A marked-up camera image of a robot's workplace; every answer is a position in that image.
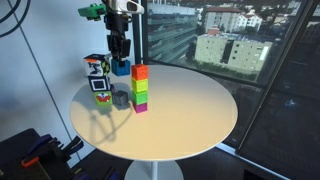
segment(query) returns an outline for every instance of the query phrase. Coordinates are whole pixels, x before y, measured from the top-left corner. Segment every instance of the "table base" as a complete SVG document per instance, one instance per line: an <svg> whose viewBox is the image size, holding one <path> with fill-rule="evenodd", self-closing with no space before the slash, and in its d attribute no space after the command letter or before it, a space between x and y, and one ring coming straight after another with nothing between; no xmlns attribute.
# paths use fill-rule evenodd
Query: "table base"
<svg viewBox="0 0 320 180"><path fill-rule="evenodd" d="M183 174L175 161L158 162L157 180L183 180ZM152 162L133 161L125 180L151 180Z"/></svg>

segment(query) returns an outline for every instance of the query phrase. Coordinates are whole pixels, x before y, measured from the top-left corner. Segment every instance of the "stacked cubes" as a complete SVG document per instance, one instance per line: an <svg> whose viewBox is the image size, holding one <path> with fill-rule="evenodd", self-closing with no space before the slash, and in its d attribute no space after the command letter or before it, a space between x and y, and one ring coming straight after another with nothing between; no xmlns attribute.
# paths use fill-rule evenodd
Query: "stacked cubes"
<svg viewBox="0 0 320 180"><path fill-rule="evenodd" d="M99 106L112 104L112 85L108 73L110 64L104 55L91 54L84 58L91 91Z"/></svg>
<svg viewBox="0 0 320 180"><path fill-rule="evenodd" d="M131 66L133 107L137 113L148 110L148 66Z"/></svg>

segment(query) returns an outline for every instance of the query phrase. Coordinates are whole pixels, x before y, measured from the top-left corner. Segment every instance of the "gray cube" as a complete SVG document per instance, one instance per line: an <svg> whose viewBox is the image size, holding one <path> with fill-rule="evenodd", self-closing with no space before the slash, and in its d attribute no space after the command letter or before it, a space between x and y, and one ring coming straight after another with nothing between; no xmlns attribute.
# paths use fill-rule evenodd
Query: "gray cube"
<svg viewBox="0 0 320 180"><path fill-rule="evenodd" d="M125 92L125 91L117 91L116 93L114 93L113 95L113 100L115 104L118 104L118 105L124 105L124 104L127 104L128 101L129 101L129 98L128 98L128 93Z"/></svg>

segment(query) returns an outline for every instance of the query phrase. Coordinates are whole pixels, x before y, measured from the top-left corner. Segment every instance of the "black cable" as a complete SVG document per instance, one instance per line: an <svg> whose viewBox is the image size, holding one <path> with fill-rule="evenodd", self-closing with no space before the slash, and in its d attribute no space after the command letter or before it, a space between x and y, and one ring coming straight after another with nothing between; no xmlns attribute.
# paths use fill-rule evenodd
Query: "black cable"
<svg viewBox="0 0 320 180"><path fill-rule="evenodd" d="M8 19L13 13L15 13L15 11L18 9L19 4L20 4L21 0L17 0L16 4L13 6L13 8L8 12L8 14L6 14L3 18L0 19L0 23L2 23L3 21L5 21L6 19Z"/></svg>
<svg viewBox="0 0 320 180"><path fill-rule="evenodd" d="M29 7L30 7L30 2L31 2L31 0L28 0L28 1L27 1L26 9L24 10L23 15L22 15L21 19L19 20L18 24L15 25L15 26L14 26L12 29L10 29L9 31L1 34L1 35L0 35L0 38L11 34L12 32L14 32L16 29L18 29L18 28L21 26L23 20L24 20L24 19L26 18L26 16L27 16L27 13L28 13L28 10L29 10Z"/></svg>

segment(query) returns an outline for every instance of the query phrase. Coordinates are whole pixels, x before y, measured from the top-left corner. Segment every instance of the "orange cube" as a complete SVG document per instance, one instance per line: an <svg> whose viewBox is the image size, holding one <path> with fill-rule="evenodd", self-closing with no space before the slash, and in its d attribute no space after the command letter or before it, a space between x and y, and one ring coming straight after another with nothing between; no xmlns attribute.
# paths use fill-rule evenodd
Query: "orange cube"
<svg viewBox="0 0 320 180"><path fill-rule="evenodd" d="M135 80L148 79L148 66L144 64L132 65L131 74Z"/></svg>

